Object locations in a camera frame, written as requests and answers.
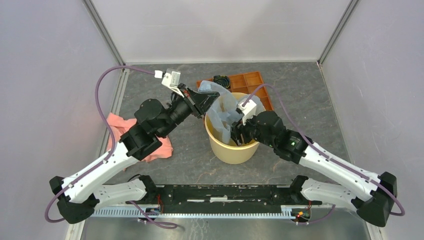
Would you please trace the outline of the translucent blue plastic trash bag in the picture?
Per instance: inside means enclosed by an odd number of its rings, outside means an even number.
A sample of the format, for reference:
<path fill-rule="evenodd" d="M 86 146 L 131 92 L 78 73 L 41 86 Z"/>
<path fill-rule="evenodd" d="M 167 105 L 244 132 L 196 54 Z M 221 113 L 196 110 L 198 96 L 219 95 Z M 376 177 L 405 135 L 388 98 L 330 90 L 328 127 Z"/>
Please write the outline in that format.
<path fill-rule="evenodd" d="M 219 142 L 235 147 L 237 144 L 231 139 L 231 126 L 233 122 L 242 118 L 242 115 L 237 113 L 236 108 L 240 102 L 247 99 L 247 96 L 243 95 L 237 99 L 223 86 L 206 80 L 201 82 L 198 91 L 200 93 L 219 93 L 219 97 L 206 113 L 211 125 L 210 132 Z"/>

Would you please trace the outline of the yellow plastic trash bin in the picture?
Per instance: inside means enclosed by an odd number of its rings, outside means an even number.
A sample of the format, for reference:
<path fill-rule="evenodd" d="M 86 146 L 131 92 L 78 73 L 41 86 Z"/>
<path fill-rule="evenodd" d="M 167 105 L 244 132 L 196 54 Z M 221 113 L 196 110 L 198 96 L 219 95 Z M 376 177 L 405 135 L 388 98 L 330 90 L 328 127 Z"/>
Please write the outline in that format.
<path fill-rule="evenodd" d="M 260 143 L 254 140 L 241 146 L 236 146 L 231 140 L 229 145 L 220 142 L 216 137 L 218 132 L 213 128 L 209 117 L 206 115 L 204 120 L 206 132 L 209 136 L 211 149 L 215 156 L 227 164 L 237 165 L 248 161 L 257 151 Z"/>

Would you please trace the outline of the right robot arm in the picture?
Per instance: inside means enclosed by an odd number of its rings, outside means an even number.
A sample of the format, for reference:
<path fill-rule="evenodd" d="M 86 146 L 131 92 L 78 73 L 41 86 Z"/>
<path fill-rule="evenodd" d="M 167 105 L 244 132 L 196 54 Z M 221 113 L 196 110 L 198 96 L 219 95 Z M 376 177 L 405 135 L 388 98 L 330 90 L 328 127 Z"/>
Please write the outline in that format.
<path fill-rule="evenodd" d="M 390 172 L 377 174 L 357 167 L 321 147 L 298 131 L 287 129 L 274 111 L 257 115 L 236 110 L 240 118 L 231 125 L 237 144 L 259 142 L 281 159 L 317 171 L 334 181 L 325 183 L 297 176 L 289 189 L 295 204 L 320 201 L 356 212 L 369 224 L 385 227 L 397 202 L 397 178 Z"/>

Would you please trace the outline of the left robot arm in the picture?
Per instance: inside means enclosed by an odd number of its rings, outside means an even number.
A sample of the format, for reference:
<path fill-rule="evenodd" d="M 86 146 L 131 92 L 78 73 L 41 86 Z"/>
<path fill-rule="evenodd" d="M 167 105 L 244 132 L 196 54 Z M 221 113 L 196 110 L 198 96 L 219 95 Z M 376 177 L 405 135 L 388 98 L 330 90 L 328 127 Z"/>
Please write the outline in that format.
<path fill-rule="evenodd" d="M 106 182 L 121 170 L 134 165 L 163 144 L 165 138 L 190 115 L 202 119 L 220 94 L 216 91 L 198 92 L 184 84 L 181 93 L 171 93 L 167 106 L 155 98 L 145 100 L 134 113 L 136 123 L 101 157 L 69 177 L 55 176 L 50 187 L 63 220 L 79 223 L 96 210 L 115 204 L 140 201 L 153 203 L 157 190 L 150 178 L 120 184 Z"/>

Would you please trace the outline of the orange wooden divided tray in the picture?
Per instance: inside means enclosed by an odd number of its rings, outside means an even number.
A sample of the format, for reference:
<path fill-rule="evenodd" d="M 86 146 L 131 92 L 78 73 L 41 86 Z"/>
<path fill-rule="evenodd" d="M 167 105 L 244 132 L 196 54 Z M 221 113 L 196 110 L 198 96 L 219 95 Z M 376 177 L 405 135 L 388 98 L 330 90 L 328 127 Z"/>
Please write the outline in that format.
<path fill-rule="evenodd" d="M 230 78 L 230 92 L 251 94 L 257 87 L 264 83 L 259 71 L 227 75 Z M 213 77 L 205 81 L 213 82 Z M 266 111 L 273 111 L 274 106 L 265 87 L 259 89 L 255 95 L 260 99 Z"/>

